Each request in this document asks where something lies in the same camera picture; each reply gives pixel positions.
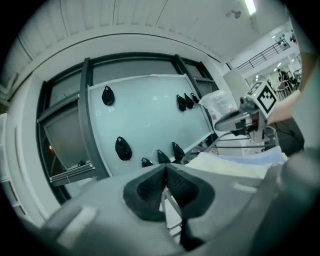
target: black bag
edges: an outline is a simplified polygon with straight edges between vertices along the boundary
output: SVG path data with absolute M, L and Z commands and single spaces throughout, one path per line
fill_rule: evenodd
M 105 105 L 110 106 L 115 102 L 115 94 L 109 86 L 104 87 L 102 101 Z
M 122 137 L 118 137 L 115 141 L 115 151 L 118 154 L 118 157 L 122 161 L 130 160 L 132 157 L 132 151 L 129 144 Z
M 192 99 L 193 99 L 193 101 L 195 102 L 195 103 L 199 103 L 199 99 L 196 97 L 196 95 L 194 95 L 193 93 L 191 93 L 191 97 L 192 97 Z
M 165 153 L 163 153 L 160 149 L 157 150 L 157 154 L 158 154 L 158 162 L 159 164 L 170 164 L 171 161 L 169 159 L 169 157 L 166 156 Z
M 176 100 L 178 102 L 179 109 L 181 111 L 186 111 L 188 105 L 187 101 L 184 98 L 182 98 L 179 94 L 176 95 Z
M 181 161 L 182 158 L 184 158 L 184 156 L 185 156 L 185 152 L 175 142 L 172 142 L 172 148 L 173 148 L 173 153 L 174 153 L 174 159 L 177 161 Z
M 141 159 L 142 167 L 148 167 L 148 166 L 153 166 L 154 164 L 147 158 L 142 158 Z
M 195 104 L 193 100 L 190 99 L 186 93 L 184 94 L 184 98 L 186 100 L 186 106 L 188 107 L 188 109 L 192 109 Z

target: glass window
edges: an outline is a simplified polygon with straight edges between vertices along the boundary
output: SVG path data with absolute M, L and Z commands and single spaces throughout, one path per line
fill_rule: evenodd
M 131 60 L 101 64 L 93 68 L 93 84 L 119 78 L 147 75 L 177 74 L 174 65 L 165 60 Z
M 101 96 L 105 85 L 114 92 L 112 106 L 104 105 Z M 94 138 L 107 167 L 113 175 L 140 169 L 141 159 L 158 162 L 157 150 L 174 158 L 172 142 L 185 152 L 211 133 L 204 109 L 195 104 L 181 112 L 177 95 L 195 93 L 184 75 L 177 77 L 136 77 L 105 82 L 89 88 L 89 110 Z M 130 161 L 122 161 L 115 151 L 118 137 L 132 150 Z
M 66 170 L 89 162 L 80 129 L 78 107 L 66 110 L 44 124 L 51 149 Z
M 198 68 L 195 65 L 186 64 L 186 67 L 193 77 L 202 78 L 200 71 L 198 70 Z
M 81 71 L 57 82 L 51 90 L 49 107 L 80 90 Z
M 201 96 L 214 92 L 214 84 L 212 82 L 196 81 Z

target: window frame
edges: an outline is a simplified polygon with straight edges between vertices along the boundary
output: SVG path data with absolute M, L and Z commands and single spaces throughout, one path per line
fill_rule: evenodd
M 68 184 L 70 182 L 80 181 L 89 177 L 95 177 L 97 180 L 101 180 L 111 176 L 111 174 L 107 170 L 107 167 L 104 165 L 104 162 L 99 154 L 98 146 L 95 143 L 93 128 L 90 120 L 88 87 L 93 86 L 93 68 L 95 66 L 128 61 L 171 62 L 179 75 L 187 75 L 199 99 L 202 98 L 202 95 L 198 89 L 197 81 L 212 83 L 212 88 L 214 90 L 218 90 L 215 81 L 213 80 L 209 71 L 206 69 L 202 62 L 193 61 L 187 58 L 181 58 L 178 54 L 169 55 L 164 53 L 153 52 L 124 52 L 100 56 L 96 58 L 86 58 L 83 60 L 82 63 L 74 65 L 64 70 L 63 72 L 57 74 L 52 79 L 45 81 L 42 85 L 40 97 L 38 100 L 36 126 L 37 145 L 40 161 L 42 164 L 42 168 L 45 172 L 47 181 L 51 186 L 52 192 L 55 194 L 56 198 L 61 204 L 64 203 L 66 200 L 70 199 L 70 195 L 63 185 Z M 202 77 L 193 77 L 190 71 L 188 70 L 186 64 L 196 66 Z M 79 72 L 80 70 L 81 79 L 79 91 L 71 95 L 68 95 L 66 98 L 60 100 L 59 102 L 56 102 L 54 105 L 49 106 L 52 88 L 61 80 L 73 75 L 74 73 Z M 57 115 L 60 115 L 67 109 L 70 109 L 70 105 L 75 104 L 78 105 L 80 129 L 82 132 L 82 138 L 89 156 L 90 163 L 85 164 L 84 166 L 76 167 L 71 170 L 67 170 L 63 173 L 51 175 L 51 170 L 48 169 L 48 164 L 45 163 L 45 157 L 43 152 L 44 149 L 41 143 L 41 129 L 44 129 L 44 124 L 46 122 L 50 122 L 50 120 L 54 119 Z M 214 127 L 209 112 L 206 109 L 205 112 L 211 125 L 211 128 L 214 132 Z

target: ceiling light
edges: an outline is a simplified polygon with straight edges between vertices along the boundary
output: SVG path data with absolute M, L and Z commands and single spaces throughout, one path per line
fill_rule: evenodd
M 248 8 L 249 14 L 252 15 L 256 12 L 254 0 L 244 0 L 246 7 Z

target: metal railing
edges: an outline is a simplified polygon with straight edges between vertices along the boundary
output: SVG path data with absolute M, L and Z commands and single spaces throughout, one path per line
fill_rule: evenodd
M 268 59 L 272 58 L 275 55 L 287 50 L 290 48 L 290 45 L 285 39 L 275 43 L 274 45 L 270 46 L 269 48 L 265 49 L 264 51 L 260 52 L 253 58 L 249 59 L 242 65 L 238 66 L 238 70 L 240 73 L 244 74 L 249 70 L 252 70 L 256 66 L 260 65 L 261 63 L 267 61 Z

